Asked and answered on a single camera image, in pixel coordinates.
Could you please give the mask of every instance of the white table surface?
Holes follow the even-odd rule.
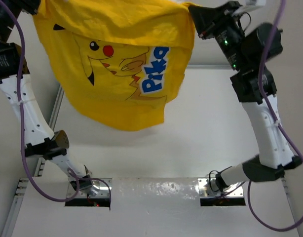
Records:
[[[13,237],[298,237],[296,230],[267,230],[246,206],[200,207],[197,177],[258,153],[250,122],[231,87],[233,74],[188,69],[178,98],[166,107],[165,123],[140,132],[92,121],[64,97],[56,130],[66,131],[71,154],[94,176],[113,178],[111,211],[64,207],[29,186]],[[66,196],[67,178],[52,163],[46,163],[36,181],[50,195]],[[267,223],[293,223],[281,181],[255,184],[252,202]]]

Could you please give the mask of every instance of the yellow t-shirt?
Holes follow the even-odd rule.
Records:
[[[164,121],[194,44],[190,3],[42,0],[34,17],[56,79],[81,114],[120,130]]]

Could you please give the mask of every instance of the silver metal bracket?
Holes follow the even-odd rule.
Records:
[[[227,189],[224,190],[224,194],[231,192],[232,190],[236,189],[236,191],[226,195],[223,197],[223,200],[226,200],[226,202],[218,202],[218,197],[221,196],[221,192],[213,192],[209,186],[209,178],[198,178],[198,186],[199,186],[199,194],[200,194],[200,200],[201,200],[201,206],[235,206],[235,205],[245,205],[244,200],[244,191],[242,187],[239,187],[236,189],[240,184],[234,184],[229,186]]]
[[[112,190],[112,178],[101,178],[103,181],[105,181],[109,187],[110,190]],[[108,187],[102,183],[102,182],[98,182],[96,181],[96,184],[98,185],[98,187],[100,188],[100,190],[98,191],[96,196],[91,196],[91,198],[95,198],[95,199],[107,199],[110,198],[110,193],[108,190]],[[71,197],[73,194],[75,193],[75,190],[73,189],[73,187],[69,184],[68,185],[68,189],[67,189],[67,195],[66,197],[69,198]],[[75,199],[85,199],[87,198],[86,194],[79,192],[79,194],[77,194],[77,196],[75,197]]]

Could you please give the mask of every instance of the metal plate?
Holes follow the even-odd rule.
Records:
[[[49,195],[66,196],[66,177],[57,183],[36,180]],[[282,184],[256,186],[252,203],[260,218],[278,228],[290,225],[293,218]],[[201,207],[198,190],[197,178],[113,178],[109,210],[67,207],[43,198],[29,186],[13,237],[298,237],[296,231],[277,233],[264,228],[246,206]]]
[[[214,198],[221,195],[221,192],[212,193],[210,187],[209,187],[209,178],[198,178],[198,185],[199,185],[199,194],[200,198]],[[236,189],[240,183],[234,184],[229,186],[225,193],[231,192],[232,190]],[[244,190],[242,187],[239,187],[236,191],[230,193],[229,195],[226,195],[228,199],[231,198],[244,198]]]
[[[109,187],[110,190],[112,190],[112,179],[111,178],[101,178],[103,181],[105,181]],[[75,193],[75,190],[73,189],[73,187],[69,184],[68,188],[67,188],[67,195],[66,197],[69,198],[71,197],[73,194]],[[96,195],[95,197],[91,197],[91,198],[109,198],[110,194],[109,194],[109,190],[108,187],[100,182],[100,191],[98,193],[98,195]],[[82,192],[79,192],[79,194],[75,197],[76,198],[87,198],[86,195]]]

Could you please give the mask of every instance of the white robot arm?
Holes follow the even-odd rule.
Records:
[[[302,164],[295,156],[287,140],[279,130],[279,120],[274,121],[265,98],[259,90],[259,65],[265,42],[272,33],[272,24],[262,23],[249,35],[241,28],[240,18],[247,12],[265,5],[265,0],[247,0],[242,6],[237,1],[229,1],[216,8],[189,6],[196,30],[200,38],[215,38],[233,70],[238,71],[231,77],[232,86],[239,102],[251,121],[260,154],[239,165],[227,168],[212,180],[211,189],[217,186],[223,192],[232,184],[244,181],[268,182],[284,176],[285,170],[294,169]],[[274,40],[266,60],[280,54],[281,30],[276,29]],[[273,76],[265,67],[262,77],[263,89],[276,117],[276,86]]]
[[[32,0],[28,3],[26,0],[17,0],[15,2],[6,1],[4,4],[15,17],[18,17],[22,10],[36,14],[40,1]],[[100,190],[100,185],[97,181],[90,180],[90,171],[83,164],[76,162],[70,154],[66,133],[62,130],[54,132],[47,125],[33,93],[26,62],[23,67],[23,78],[20,80],[22,101],[18,101],[17,71],[21,47],[14,43],[6,43],[13,26],[14,22],[0,5],[0,90],[6,95],[19,121],[20,103],[23,104],[25,156],[44,157],[57,165],[67,175],[75,190],[77,189],[76,178],[78,178],[80,192],[87,196],[96,196]]]

